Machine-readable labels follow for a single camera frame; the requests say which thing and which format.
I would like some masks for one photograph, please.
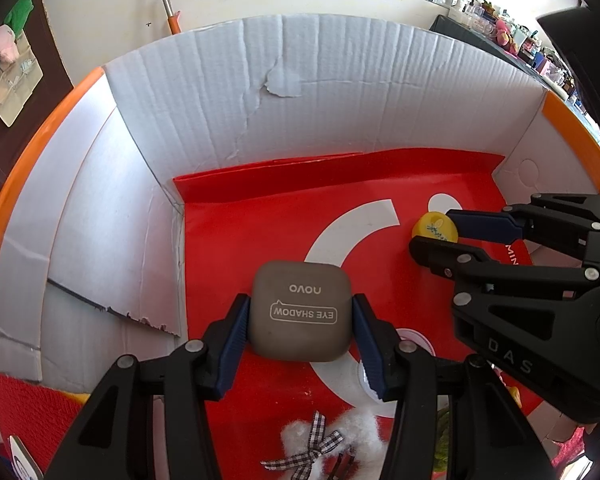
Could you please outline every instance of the yellow ball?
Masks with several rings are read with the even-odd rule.
[[[458,229],[447,215],[437,211],[425,213],[413,226],[412,236],[435,238],[445,242],[458,241]]]
[[[516,404],[518,405],[518,407],[520,409],[522,409],[522,400],[520,399],[520,390],[517,389],[515,386],[507,386],[507,390],[509,390],[511,397],[513,397],[513,400],[516,401]]]

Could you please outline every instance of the checkered ribbon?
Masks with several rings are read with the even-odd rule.
[[[320,412],[314,413],[309,432],[309,444],[307,450],[282,460],[268,460],[260,462],[270,471],[286,471],[296,468],[291,480],[307,480],[311,474],[311,467],[322,455],[336,449],[344,440],[339,431],[334,431],[328,437],[324,437],[325,418]]]

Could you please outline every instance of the small sign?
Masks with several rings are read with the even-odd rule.
[[[20,480],[43,480],[42,472],[33,461],[29,451],[20,439],[11,435],[9,437],[11,456],[13,457],[13,470]]]

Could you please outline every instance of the green cloth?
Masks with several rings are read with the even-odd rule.
[[[33,3],[31,0],[18,0],[4,19],[4,24],[11,27],[16,38],[24,29],[24,24],[27,23],[27,18],[32,10]]]
[[[449,460],[449,409],[438,412],[436,428],[436,454],[433,459],[433,471],[436,473],[446,471]]]

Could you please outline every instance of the white cardboard wall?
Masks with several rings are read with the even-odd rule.
[[[122,316],[180,335],[181,227],[182,215],[147,168],[116,109],[66,200],[48,277]]]
[[[115,108],[105,77],[69,112],[16,202],[0,249],[0,371],[40,381],[40,323],[58,221],[80,166]]]
[[[176,348],[173,335],[103,312],[50,283],[41,340],[43,384],[74,393],[93,391],[122,354],[144,360]]]
[[[561,134],[538,112],[493,176],[507,203],[528,203],[532,193],[593,193],[598,190]]]
[[[160,184],[286,156],[406,146],[508,155],[544,88],[426,30],[368,18],[266,16],[178,34],[105,66]]]

